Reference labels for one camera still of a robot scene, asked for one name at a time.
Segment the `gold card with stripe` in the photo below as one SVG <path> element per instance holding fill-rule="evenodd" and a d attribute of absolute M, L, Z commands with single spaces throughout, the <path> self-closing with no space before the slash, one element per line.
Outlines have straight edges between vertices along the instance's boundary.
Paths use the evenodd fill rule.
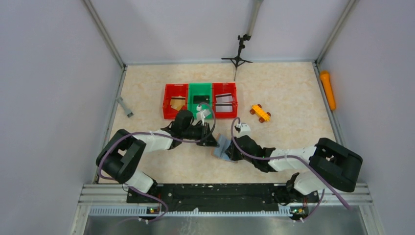
<path fill-rule="evenodd" d="M 173 96 L 173 97 L 171 97 L 170 102 L 171 102 L 172 100 L 185 100 L 185 97 L 183 97 L 183 96 Z"/>

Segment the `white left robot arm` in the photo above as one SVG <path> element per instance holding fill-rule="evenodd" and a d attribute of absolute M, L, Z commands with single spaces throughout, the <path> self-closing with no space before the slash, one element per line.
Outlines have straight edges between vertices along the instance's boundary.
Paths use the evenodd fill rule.
<path fill-rule="evenodd" d="M 138 190 L 144 202 L 152 202 L 157 196 L 155 180 L 138 170 L 144 153 L 171 150 L 181 143 L 194 143 L 204 147 L 218 147 L 209 123 L 201 120 L 194 123 L 193 113 L 180 110 L 175 119 L 165 128 L 155 132 L 130 133 L 119 129 L 96 159 L 99 173 Z"/>

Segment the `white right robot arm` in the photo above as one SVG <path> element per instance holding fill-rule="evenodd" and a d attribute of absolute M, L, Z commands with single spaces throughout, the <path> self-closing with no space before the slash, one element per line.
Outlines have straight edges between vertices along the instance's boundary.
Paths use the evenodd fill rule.
<path fill-rule="evenodd" d="M 314 146 L 276 149 L 262 147 L 245 135 L 229 140 L 224 154 L 230 161 L 246 160 L 266 173 L 294 170 L 294 184 L 287 188 L 294 202 L 328 187 L 353 192 L 363 164 L 360 155 L 328 138 L 320 138 Z"/>

